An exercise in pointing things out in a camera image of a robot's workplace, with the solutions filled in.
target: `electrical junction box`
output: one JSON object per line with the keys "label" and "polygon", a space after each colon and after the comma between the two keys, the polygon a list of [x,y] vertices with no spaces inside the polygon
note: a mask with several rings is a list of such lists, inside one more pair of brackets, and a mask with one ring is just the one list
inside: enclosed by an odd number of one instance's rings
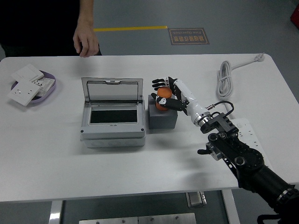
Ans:
{"label": "electrical junction box", "polygon": [[145,144],[143,79],[82,78],[81,141],[87,147]]}

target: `purple tray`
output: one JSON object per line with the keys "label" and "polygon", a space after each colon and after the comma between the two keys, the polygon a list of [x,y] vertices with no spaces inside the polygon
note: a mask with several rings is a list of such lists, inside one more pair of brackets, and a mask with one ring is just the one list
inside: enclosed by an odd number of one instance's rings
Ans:
{"label": "purple tray", "polygon": [[[45,100],[52,92],[53,90],[55,90],[56,88],[56,79],[54,77],[54,75],[51,75],[50,73],[48,72],[45,72],[45,71],[42,71],[40,70],[42,73],[43,73],[43,78],[51,78],[51,79],[54,79],[54,84],[52,85],[52,87],[48,90],[48,92],[42,96],[42,97],[33,97],[33,99],[30,101],[31,103],[39,103],[39,102],[42,102],[43,100]],[[18,82],[15,82],[12,86],[11,86],[11,89],[13,89],[16,85],[18,84]]]}

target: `yellow floor line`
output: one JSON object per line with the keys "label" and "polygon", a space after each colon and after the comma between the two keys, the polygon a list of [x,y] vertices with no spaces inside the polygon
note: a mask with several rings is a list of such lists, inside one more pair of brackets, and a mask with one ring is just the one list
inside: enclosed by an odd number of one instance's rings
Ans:
{"label": "yellow floor line", "polygon": [[95,32],[103,32],[103,31],[142,30],[142,29],[167,29],[167,26],[94,28],[93,30]]}

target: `gray box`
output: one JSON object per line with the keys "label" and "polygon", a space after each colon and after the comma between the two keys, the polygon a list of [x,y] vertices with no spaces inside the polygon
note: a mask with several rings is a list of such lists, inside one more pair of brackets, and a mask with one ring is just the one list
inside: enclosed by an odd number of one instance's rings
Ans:
{"label": "gray box", "polygon": [[81,141],[87,147],[144,146],[142,79],[82,78]]}
{"label": "gray box", "polygon": [[151,95],[148,100],[149,129],[173,129],[176,126],[178,112],[174,110],[160,111]]}

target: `gray block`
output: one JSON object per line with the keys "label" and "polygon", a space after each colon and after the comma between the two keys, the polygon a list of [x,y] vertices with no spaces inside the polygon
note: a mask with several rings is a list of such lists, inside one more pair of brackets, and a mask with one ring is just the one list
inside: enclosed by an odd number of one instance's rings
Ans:
{"label": "gray block", "polygon": [[151,95],[148,100],[149,129],[173,129],[176,126],[178,112],[174,110],[160,111]]}

